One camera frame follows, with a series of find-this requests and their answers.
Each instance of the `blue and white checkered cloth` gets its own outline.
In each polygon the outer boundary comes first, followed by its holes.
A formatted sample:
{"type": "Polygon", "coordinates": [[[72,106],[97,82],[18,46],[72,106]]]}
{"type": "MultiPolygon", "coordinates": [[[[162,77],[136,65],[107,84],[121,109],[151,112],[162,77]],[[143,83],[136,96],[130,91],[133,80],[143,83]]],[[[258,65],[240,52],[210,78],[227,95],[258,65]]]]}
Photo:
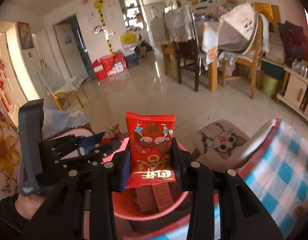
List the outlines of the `blue and white checkered cloth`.
{"type": "MultiPolygon", "coordinates": [[[[296,208],[308,203],[308,141],[286,122],[244,181],[279,226],[284,239],[293,231],[296,208]]],[[[185,240],[188,225],[151,240],[185,240]]],[[[219,206],[215,206],[215,239],[220,238],[219,206]]]]}

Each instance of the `checkered tablecloth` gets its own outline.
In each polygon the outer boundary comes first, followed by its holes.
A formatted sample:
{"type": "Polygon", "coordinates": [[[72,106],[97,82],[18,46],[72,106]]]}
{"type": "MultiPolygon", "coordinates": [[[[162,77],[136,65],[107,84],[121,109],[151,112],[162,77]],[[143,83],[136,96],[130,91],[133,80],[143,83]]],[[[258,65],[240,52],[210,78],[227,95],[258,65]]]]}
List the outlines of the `checkered tablecloth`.
{"type": "MultiPolygon", "coordinates": [[[[276,119],[268,137],[239,172],[286,239],[297,223],[296,208],[308,203],[308,141],[285,121],[276,119]]],[[[220,219],[215,197],[215,239],[220,219]]],[[[189,216],[159,231],[126,239],[185,240],[189,216]]]]}

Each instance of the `black robotic device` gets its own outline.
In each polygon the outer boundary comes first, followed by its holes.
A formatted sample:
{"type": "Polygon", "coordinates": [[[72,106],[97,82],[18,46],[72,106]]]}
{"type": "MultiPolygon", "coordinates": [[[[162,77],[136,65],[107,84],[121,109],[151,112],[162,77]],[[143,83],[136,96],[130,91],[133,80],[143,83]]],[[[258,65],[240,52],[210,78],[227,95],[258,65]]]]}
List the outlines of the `black robotic device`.
{"type": "MultiPolygon", "coordinates": [[[[19,111],[23,153],[22,194],[51,192],[22,231],[22,240],[83,239],[84,210],[90,210],[90,239],[116,240],[112,192],[125,190],[129,178],[129,143],[125,151],[114,141],[95,147],[103,133],[82,138],[74,135],[42,140],[43,100],[28,102],[19,111]],[[86,154],[62,157],[84,147],[86,154]]],[[[214,190],[218,190],[221,240],[282,240],[278,226],[247,184],[234,170],[210,171],[178,148],[170,149],[176,182],[182,191],[193,192],[187,239],[214,239],[214,190]]]]}

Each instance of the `yellow bag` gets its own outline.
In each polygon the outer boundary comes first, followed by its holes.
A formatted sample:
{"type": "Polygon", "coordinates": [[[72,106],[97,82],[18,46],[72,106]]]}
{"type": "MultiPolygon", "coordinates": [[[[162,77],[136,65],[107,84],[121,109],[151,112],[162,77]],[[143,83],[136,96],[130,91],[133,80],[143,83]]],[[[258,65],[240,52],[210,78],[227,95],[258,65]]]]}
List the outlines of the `yellow bag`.
{"type": "Polygon", "coordinates": [[[121,43],[131,44],[136,42],[137,34],[136,33],[126,33],[121,36],[121,43]]]}

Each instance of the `cabinet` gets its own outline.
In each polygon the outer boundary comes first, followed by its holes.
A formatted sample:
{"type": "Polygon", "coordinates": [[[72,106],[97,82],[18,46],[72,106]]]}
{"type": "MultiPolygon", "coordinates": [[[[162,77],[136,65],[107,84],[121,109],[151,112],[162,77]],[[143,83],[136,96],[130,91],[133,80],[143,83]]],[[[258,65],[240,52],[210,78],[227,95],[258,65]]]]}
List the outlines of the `cabinet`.
{"type": "Polygon", "coordinates": [[[284,82],[280,92],[276,95],[276,102],[282,101],[308,121],[308,116],[300,109],[308,87],[308,78],[299,75],[287,65],[284,65],[283,68],[285,70],[284,82]]]}

